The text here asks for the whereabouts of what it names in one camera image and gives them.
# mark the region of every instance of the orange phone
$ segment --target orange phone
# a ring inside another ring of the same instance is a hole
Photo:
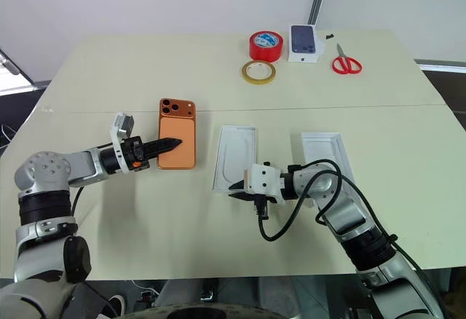
[[[177,138],[183,142],[172,151],[158,156],[163,169],[191,169],[196,165],[196,106],[191,101],[163,98],[159,110],[159,138]]]

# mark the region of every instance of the floor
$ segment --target floor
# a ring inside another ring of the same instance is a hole
[[[432,82],[437,91],[442,95],[445,102],[450,106],[458,121],[466,129],[466,74],[441,73],[434,71],[425,72],[427,78]],[[0,97],[0,123],[9,125],[17,130],[26,121],[28,115],[42,95],[43,90],[21,93],[17,95],[5,95]],[[0,135],[0,147],[8,141]],[[447,283],[448,275],[438,271],[438,283]],[[11,280],[0,280],[0,287],[10,283]],[[301,308],[301,316],[306,318],[338,318],[339,308],[344,307],[341,296],[327,296],[334,293],[333,287],[346,288],[345,291],[352,294],[358,288],[358,279],[355,275],[342,276],[295,276],[291,282],[296,291]],[[90,282],[105,297],[113,294],[123,294],[127,300],[127,312],[135,312],[143,309],[143,304],[137,301],[141,295],[141,289],[137,288],[131,281],[98,281]],[[137,284],[143,287],[154,287],[156,290],[162,288],[163,280],[139,280]],[[235,303],[258,306],[256,291],[257,278],[221,278],[218,279],[216,290],[217,301],[223,303]],[[78,285],[74,293],[75,300],[66,310],[63,318],[95,318],[103,306],[101,299],[91,293],[83,285]]]

